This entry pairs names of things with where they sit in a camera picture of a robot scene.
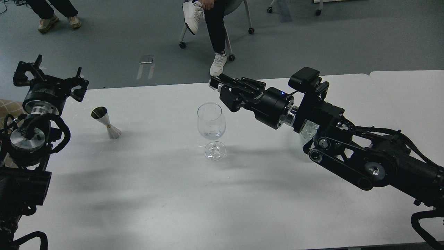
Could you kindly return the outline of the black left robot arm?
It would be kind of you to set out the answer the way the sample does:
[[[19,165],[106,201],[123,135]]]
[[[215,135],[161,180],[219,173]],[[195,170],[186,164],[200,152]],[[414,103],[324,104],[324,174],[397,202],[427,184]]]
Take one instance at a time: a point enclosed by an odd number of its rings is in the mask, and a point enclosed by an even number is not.
[[[37,207],[43,205],[51,180],[51,172],[46,170],[49,158],[71,139],[61,117],[66,100],[81,102],[89,85],[81,76],[81,67],[74,77],[62,79],[45,74],[41,62],[42,55],[38,55],[34,62],[18,63],[13,84],[29,87],[22,104],[24,113],[17,117],[7,115],[1,129],[2,250],[18,250],[34,238],[40,240],[41,250],[48,249],[48,237],[41,231],[18,239],[14,235],[21,217],[35,214]]]

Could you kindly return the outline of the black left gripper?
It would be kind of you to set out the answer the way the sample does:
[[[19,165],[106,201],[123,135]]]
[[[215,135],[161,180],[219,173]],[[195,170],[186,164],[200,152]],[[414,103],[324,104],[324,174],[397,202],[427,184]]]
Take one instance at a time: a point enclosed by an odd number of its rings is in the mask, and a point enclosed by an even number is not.
[[[46,78],[40,69],[43,56],[38,55],[34,62],[20,61],[13,74],[13,85],[28,86],[29,90],[23,101],[23,109],[27,114],[54,114],[61,116],[68,97],[82,102],[90,81],[81,76],[79,67],[74,77]],[[26,73],[34,77],[29,80]]]

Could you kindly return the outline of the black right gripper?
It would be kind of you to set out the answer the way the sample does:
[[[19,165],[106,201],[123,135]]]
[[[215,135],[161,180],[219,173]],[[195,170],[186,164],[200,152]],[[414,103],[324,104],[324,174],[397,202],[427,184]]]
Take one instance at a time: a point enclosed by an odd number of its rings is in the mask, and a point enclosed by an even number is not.
[[[254,117],[273,129],[278,129],[293,106],[293,95],[250,78],[231,78],[225,74],[211,77],[209,87],[220,92],[220,100],[231,112],[241,108],[252,111]]]

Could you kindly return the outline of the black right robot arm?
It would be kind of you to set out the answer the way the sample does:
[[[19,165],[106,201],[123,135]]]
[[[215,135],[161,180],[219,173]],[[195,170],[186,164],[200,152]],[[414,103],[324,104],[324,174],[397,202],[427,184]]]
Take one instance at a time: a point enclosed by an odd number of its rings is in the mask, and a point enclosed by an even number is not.
[[[282,124],[302,133],[307,122],[318,125],[315,135],[303,146],[314,162],[354,186],[369,191],[391,185],[424,203],[430,211],[412,214],[412,228],[433,249],[443,244],[423,229],[420,220],[443,217],[443,167],[425,157],[401,130],[355,126],[344,117],[344,109],[325,101],[329,83],[319,71],[304,67],[288,82],[304,97],[294,106],[293,93],[287,94],[250,78],[211,77],[209,87],[231,112],[250,110],[255,118],[273,129]]]

